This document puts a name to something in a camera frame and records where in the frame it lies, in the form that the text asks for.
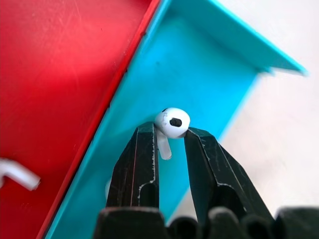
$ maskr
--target white earbud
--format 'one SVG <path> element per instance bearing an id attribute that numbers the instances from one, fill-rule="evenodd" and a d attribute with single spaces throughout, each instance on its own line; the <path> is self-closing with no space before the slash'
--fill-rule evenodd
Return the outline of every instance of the white earbud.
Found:
<path id="1" fill-rule="evenodd" d="M 189 115 L 178 108 L 167 108 L 156 116 L 154 124 L 157 129 L 158 148 L 162 159 L 171 158 L 168 138 L 183 138 L 189 123 Z"/>

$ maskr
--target cyan plastic tray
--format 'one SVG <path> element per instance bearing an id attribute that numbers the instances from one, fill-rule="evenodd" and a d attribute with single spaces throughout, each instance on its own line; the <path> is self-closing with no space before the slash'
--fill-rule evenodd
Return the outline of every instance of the cyan plastic tray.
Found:
<path id="1" fill-rule="evenodd" d="M 105 186 L 134 129 L 168 107 L 220 138 L 259 72 L 304 69 L 215 1 L 164 0 L 113 98 L 47 238 L 90 238 Z M 183 140 L 159 162 L 169 219 L 189 187 Z"/>

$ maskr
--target white background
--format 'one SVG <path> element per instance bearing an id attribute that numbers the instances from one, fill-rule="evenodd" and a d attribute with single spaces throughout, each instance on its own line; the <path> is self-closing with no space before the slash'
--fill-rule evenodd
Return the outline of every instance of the white background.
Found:
<path id="1" fill-rule="evenodd" d="M 220 2 L 309 72 L 260 75 L 221 144 L 273 215 L 282 206 L 319 206 L 319 1 Z M 181 215 L 196 217 L 190 192 L 174 217 Z"/>

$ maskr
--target second white earbud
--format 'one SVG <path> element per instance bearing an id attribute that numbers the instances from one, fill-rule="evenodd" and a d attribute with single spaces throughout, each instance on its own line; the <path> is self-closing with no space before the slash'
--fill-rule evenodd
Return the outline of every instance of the second white earbud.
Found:
<path id="1" fill-rule="evenodd" d="M 162 159 L 171 158 L 168 138 L 183 138 L 190 123 L 189 115 L 178 108 L 167 108 L 159 113 L 154 121 L 157 129 L 159 153 Z"/>

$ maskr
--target red plastic surface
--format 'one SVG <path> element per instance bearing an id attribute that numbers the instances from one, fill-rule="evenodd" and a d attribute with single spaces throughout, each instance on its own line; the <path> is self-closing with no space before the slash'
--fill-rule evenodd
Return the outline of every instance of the red plastic surface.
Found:
<path id="1" fill-rule="evenodd" d="M 41 238 L 159 0 L 1 0 L 0 157 L 41 177 L 0 189 L 0 238 Z"/>

